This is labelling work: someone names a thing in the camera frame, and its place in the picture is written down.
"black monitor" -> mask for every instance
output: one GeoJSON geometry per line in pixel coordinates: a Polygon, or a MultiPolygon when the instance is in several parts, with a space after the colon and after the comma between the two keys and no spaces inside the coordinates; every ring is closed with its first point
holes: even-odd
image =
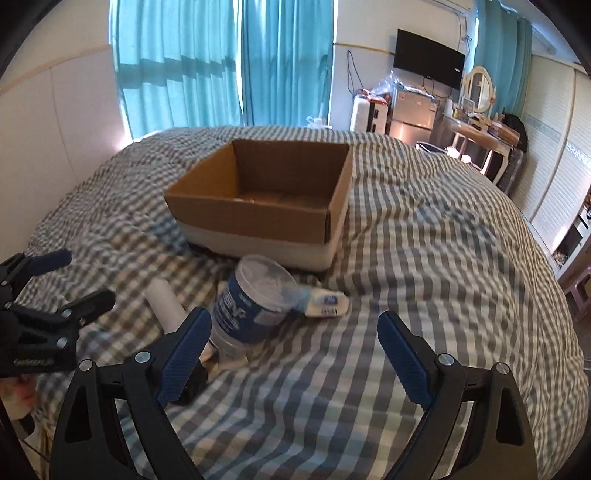
{"type": "Polygon", "coordinates": [[[394,68],[417,73],[456,90],[462,85],[466,56],[429,38],[398,30],[394,68]]]}

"bed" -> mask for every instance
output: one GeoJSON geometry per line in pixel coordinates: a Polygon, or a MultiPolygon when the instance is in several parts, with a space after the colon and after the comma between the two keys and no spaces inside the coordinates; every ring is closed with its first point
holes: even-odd
{"type": "MultiPolygon", "coordinates": [[[[192,250],[164,189],[234,138],[346,142],[355,164],[342,244],[331,269],[298,276],[342,290],[340,320],[292,317],[248,366],[217,377],[166,412],[206,478],[380,479],[422,411],[405,396],[376,338],[395,310],[436,352],[463,365],[511,366],[527,407],[540,478],[581,438],[583,357],[566,301],[517,208],[474,169],[375,134],[284,127],[174,129],[136,142],[81,184],[37,227],[28,252],[66,247],[72,265],[30,282],[19,301],[55,309],[98,288],[112,312],[84,328],[79,358],[114,364],[161,336],[143,296],[166,278],[186,309],[210,306],[235,262],[192,250]]],[[[71,374],[41,375],[35,416],[51,436],[71,374]]],[[[437,471],[446,474],[467,423],[462,410],[437,471]]],[[[138,471],[153,478],[126,405],[138,471]]]]}

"blue label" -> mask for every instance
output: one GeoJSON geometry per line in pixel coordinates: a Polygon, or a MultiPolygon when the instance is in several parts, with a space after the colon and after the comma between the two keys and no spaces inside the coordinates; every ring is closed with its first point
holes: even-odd
{"type": "Polygon", "coordinates": [[[213,317],[220,328],[232,338],[251,345],[267,338],[284,316],[285,313],[267,310],[249,298],[235,275],[213,307],[213,317]]]}
{"type": "Polygon", "coordinates": [[[324,304],[325,305],[336,305],[338,304],[339,299],[336,297],[336,295],[327,295],[326,297],[324,297],[324,304]]]}

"blue gripper pad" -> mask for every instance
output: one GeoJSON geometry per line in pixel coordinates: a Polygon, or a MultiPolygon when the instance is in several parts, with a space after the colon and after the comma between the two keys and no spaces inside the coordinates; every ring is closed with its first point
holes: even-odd
{"type": "Polygon", "coordinates": [[[176,332],[168,334],[181,335],[181,339],[160,369],[160,387],[156,393],[156,401],[160,406],[164,407],[168,402],[179,399],[211,332],[209,312],[197,307],[176,332]]]}
{"type": "Polygon", "coordinates": [[[28,270],[34,277],[40,277],[59,268],[67,267],[71,263],[72,254],[68,250],[58,250],[40,257],[32,257],[28,270]]]}
{"type": "Polygon", "coordinates": [[[408,398],[413,403],[420,405],[424,411],[427,411],[433,402],[429,374],[394,320],[390,317],[393,315],[396,314],[385,312],[379,316],[379,342],[394,367],[408,398]]]}

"pink stool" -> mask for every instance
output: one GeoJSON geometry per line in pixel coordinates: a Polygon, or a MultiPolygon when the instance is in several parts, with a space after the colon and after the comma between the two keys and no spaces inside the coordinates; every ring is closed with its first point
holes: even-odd
{"type": "Polygon", "coordinates": [[[563,290],[575,322],[591,318],[591,297],[585,290],[588,281],[591,281],[591,266],[583,270],[583,273],[563,290]]]}

